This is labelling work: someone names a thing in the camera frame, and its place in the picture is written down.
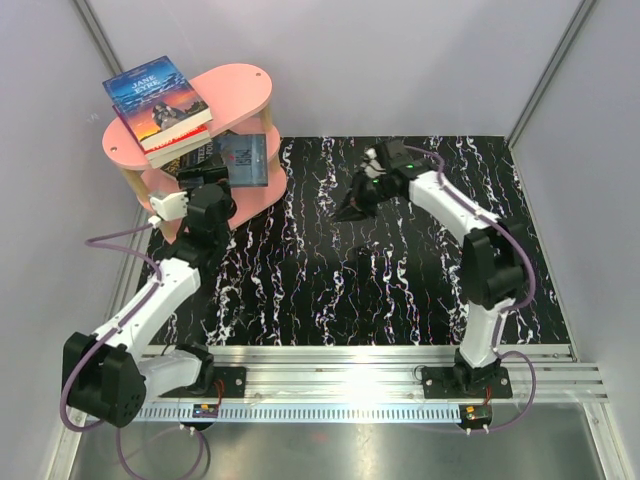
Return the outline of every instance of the jane eyre book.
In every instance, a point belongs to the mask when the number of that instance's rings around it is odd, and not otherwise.
[[[171,142],[211,120],[207,104],[166,56],[103,85],[144,150]]]

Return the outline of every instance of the metal floor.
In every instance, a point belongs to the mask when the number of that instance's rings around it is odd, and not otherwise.
[[[515,408],[498,405],[496,423]],[[134,423],[123,432],[125,454],[140,447],[167,423]],[[436,433],[429,429],[447,430]],[[452,425],[412,424],[225,424],[206,432],[212,460],[206,480],[529,480],[605,478],[582,407],[536,405],[506,432],[467,438]],[[126,480],[117,463],[115,430],[85,434],[72,480]],[[130,459],[140,476],[179,478],[193,464],[195,438],[174,432]]]

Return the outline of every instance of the table surface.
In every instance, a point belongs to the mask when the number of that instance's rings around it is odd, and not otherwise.
[[[494,407],[495,422],[515,414],[511,406]],[[217,424],[206,430],[210,468],[203,480],[413,480],[604,479],[584,411],[579,405],[536,405],[515,428],[467,438],[433,433],[456,431],[449,425]],[[125,454],[166,423],[137,423],[123,431]],[[126,480],[118,465],[115,431],[102,426],[84,434],[71,480]],[[171,433],[130,459],[144,478],[179,478],[196,458],[195,438]]]
[[[285,197],[240,227],[220,275],[185,301],[156,344],[444,345],[458,343],[460,248],[428,213],[397,199],[378,218],[337,224],[336,205],[380,138],[285,138]],[[413,137],[438,151],[462,192],[527,226],[534,303],[509,316],[503,343],[570,343],[520,179],[502,137]],[[166,245],[154,234],[148,252]],[[141,282],[148,271],[143,270]]]

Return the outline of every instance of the book spine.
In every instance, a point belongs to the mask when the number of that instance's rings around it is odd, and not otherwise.
[[[178,142],[182,142],[183,140],[186,140],[190,137],[193,137],[195,135],[198,135],[202,132],[206,132],[207,131],[207,126],[206,125],[200,125],[198,128],[194,128],[193,130],[190,130],[189,132],[185,133],[184,135],[181,135],[177,138],[174,138],[168,142],[163,143],[162,145],[158,145],[157,147],[154,148],[150,148],[149,150],[144,150],[145,154],[151,153],[151,152],[157,152],[158,150],[162,150],[163,148],[169,147],[173,144],[176,144]]]

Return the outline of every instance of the white wall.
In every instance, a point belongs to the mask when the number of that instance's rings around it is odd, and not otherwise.
[[[515,149],[583,360],[640,476],[640,4],[600,2]]]
[[[283,135],[509,134],[579,0],[91,0],[125,68],[232,62]]]
[[[109,74],[71,2],[0,0],[0,477],[44,478],[62,346],[104,321],[121,257],[83,246],[132,226],[101,148]]]

